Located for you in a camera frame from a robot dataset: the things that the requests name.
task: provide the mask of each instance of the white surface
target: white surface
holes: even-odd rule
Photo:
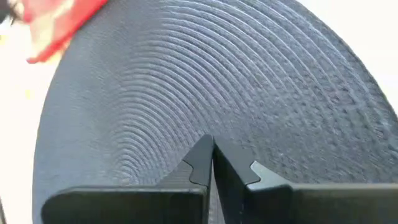
[[[12,17],[7,16],[0,24],[0,35],[6,35],[10,25],[12,24]]]
[[[398,111],[398,2],[300,2],[348,43]],[[26,30],[17,26],[10,35],[0,45],[0,197],[8,224],[29,224],[37,128],[56,65],[26,64]]]

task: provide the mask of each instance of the red fabric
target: red fabric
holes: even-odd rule
[[[22,0],[23,20],[30,24],[33,42],[46,40],[44,44],[41,43],[42,46],[37,54],[29,58],[28,62],[44,62],[62,49],[64,43],[107,1]]]

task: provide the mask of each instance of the blue-gray plastic surface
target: blue-gray plastic surface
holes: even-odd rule
[[[34,224],[59,190],[155,185],[205,133],[294,182],[398,181],[396,115],[349,47],[299,3],[110,0],[51,83]],[[223,223],[212,189],[210,223]]]

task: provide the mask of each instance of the black plastic part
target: black plastic part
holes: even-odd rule
[[[208,219],[207,189],[75,189],[42,208],[44,223],[195,223]]]
[[[223,161],[218,164],[215,162],[215,170],[223,170],[227,166],[229,171],[236,173],[239,181],[244,185],[260,181],[260,177],[251,170],[250,166],[255,161],[251,151],[244,151],[224,138],[215,137],[215,161]]]
[[[207,224],[211,158],[226,224],[398,223],[397,184],[295,184],[209,135],[156,186],[66,190],[46,201],[43,222]]]
[[[156,186],[79,187],[42,207],[44,224],[208,223],[213,138],[204,136]]]
[[[261,181],[245,186],[241,223],[398,223],[397,184],[295,184],[252,168]]]
[[[221,207],[227,224],[241,223],[245,186],[260,181],[250,169],[254,162],[251,152],[243,152],[222,138],[215,138],[214,174]]]
[[[295,224],[398,223],[397,184],[293,185]]]
[[[211,158],[214,140],[211,135],[204,135],[184,157],[184,161],[193,168],[190,181],[195,184],[209,186],[211,180]]]
[[[215,144],[226,224],[398,223],[398,184],[295,184],[224,139]]]

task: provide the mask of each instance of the red object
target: red object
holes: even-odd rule
[[[50,58],[107,1],[22,0],[23,20],[30,24],[34,44],[40,42],[37,55],[27,61],[37,63]]]

